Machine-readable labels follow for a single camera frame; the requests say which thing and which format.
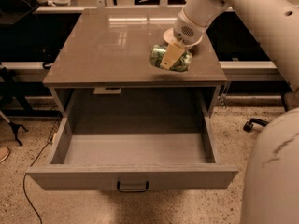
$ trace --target black handle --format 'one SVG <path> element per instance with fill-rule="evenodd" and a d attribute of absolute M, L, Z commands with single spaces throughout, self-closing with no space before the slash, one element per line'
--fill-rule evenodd
<path fill-rule="evenodd" d="M 119 192 L 126 192 L 126 193 L 146 192 L 149 189 L 149 182 L 146 182 L 146 187 L 144 187 L 143 189 L 121 189 L 121 182 L 118 181 L 117 189 Z"/>

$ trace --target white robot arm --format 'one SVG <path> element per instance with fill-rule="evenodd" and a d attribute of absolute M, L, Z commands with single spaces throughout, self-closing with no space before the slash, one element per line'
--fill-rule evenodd
<path fill-rule="evenodd" d="M 174 37 L 196 43 L 228 6 L 299 95 L 299 14 L 285 0 L 190 0 L 178 15 Z M 298 223 L 298 207 L 299 108 L 260 133 L 247 166 L 241 224 Z"/>

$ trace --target terrazzo floor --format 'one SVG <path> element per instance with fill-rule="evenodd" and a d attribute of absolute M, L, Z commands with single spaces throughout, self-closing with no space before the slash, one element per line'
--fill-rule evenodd
<path fill-rule="evenodd" d="M 221 162 L 235 164 L 239 173 L 226 190 L 149 191 L 123 194 L 117 191 L 45 191 L 29 176 L 28 197 L 44 224 L 101 223 L 204 223 L 237 224 L 241 213 L 244 174 L 251 146 L 263 127 L 243 131 L 252 118 L 273 120 L 284 112 L 278 97 L 228 97 L 227 107 L 215 107 L 211 123 Z M 0 163 L 0 223 L 37 224 L 39 219 L 23 193 L 26 169 L 46 145 L 55 120 L 14 119 L 29 132 L 20 131 L 20 147 L 10 127 L 0 119 L 0 147 L 9 157 Z M 48 145 L 35 165 L 42 165 Z"/>

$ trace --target cable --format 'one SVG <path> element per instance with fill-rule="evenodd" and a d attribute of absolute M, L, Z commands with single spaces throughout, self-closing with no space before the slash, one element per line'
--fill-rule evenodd
<path fill-rule="evenodd" d="M 53 140 L 53 136 L 54 134 L 57 132 L 58 130 L 58 127 L 59 127 L 59 124 L 60 124 L 60 121 L 57 121 L 55 122 L 55 124 L 53 125 L 53 127 L 51 128 L 50 130 L 50 134 L 48 136 L 48 139 L 47 139 L 47 143 L 45 146 L 43 146 L 43 148 L 39 151 L 39 153 L 37 154 L 36 158 L 34 159 L 34 161 L 31 163 L 31 165 L 29 167 L 32 167 L 36 161 L 38 160 L 38 158 L 40 157 L 40 155 L 42 154 L 42 152 L 45 150 L 45 148 L 51 144 L 52 140 Z M 26 176 L 27 174 L 25 173 L 24 177 L 23 177 L 23 180 L 22 180 L 22 189 L 23 189 L 23 192 L 24 192 L 24 195 L 28 201 L 28 203 L 31 205 L 32 209 L 35 211 L 38 219 L 39 219 L 39 223 L 40 224 L 43 224 L 43 221 L 41 219 L 41 216 L 40 214 L 37 212 L 36 208 L 34 207 L 34 205 L 32 204 L 31 200 L 29 199 L 28 195 L 27 195 L 27 192 L 26 192 Z"/>

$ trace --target drawer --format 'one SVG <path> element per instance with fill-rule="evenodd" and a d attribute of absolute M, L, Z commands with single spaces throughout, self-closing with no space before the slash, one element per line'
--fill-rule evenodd
<path fill-rule="evenodd" d="M 123 192 L 226 189 L 236 173 L 219 161 L 198 88 L 75 89 L 48 163 L 27 170 L 43 189 Z"/>

